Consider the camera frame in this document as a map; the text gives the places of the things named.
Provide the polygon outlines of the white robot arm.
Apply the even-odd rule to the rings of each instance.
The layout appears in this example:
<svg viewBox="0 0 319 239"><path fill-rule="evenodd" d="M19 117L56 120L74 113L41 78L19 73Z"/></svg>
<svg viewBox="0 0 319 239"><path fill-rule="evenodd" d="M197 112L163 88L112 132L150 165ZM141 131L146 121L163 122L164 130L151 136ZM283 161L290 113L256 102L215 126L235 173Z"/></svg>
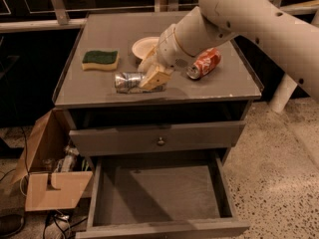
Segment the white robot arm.
<svg viewBox="0 0 319 239"><path fill-rule="evenodd" d="M161 33L139 65L140 83L152 90L172 72L189 67L208 48L236 36L257 45L313 99L319 99L319 28L291 16L268 0L198 0L178 23Z"/></svg>

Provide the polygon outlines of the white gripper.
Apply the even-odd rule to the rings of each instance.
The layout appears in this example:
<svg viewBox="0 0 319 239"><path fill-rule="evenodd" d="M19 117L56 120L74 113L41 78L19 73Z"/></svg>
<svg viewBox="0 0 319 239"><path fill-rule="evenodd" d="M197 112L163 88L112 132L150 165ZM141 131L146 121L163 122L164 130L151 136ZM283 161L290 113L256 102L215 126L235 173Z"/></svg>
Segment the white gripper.
<svg viewBox="0 0 319 239"><path fill-rule="evenodd" d="M183 23L171 24L159 37L138 66L146 75L139 87L153 90L170 81L173 70L190 66L198 55L198 30Z"/></svg>

